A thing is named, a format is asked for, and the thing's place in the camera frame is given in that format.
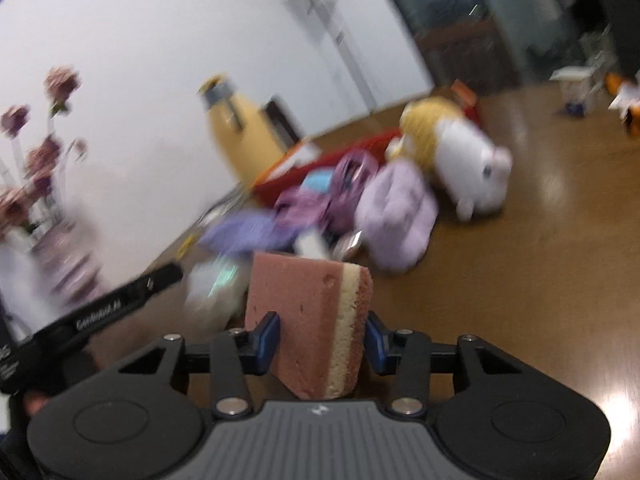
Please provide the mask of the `person's left hand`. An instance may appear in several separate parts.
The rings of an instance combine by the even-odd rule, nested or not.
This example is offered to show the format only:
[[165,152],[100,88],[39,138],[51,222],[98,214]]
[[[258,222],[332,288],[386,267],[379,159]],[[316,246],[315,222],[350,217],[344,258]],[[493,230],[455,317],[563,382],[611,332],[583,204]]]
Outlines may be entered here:
[[34,416],[47,402],[48,398],[43,393],[32,391],[24,394],[24,409],[29,417]]

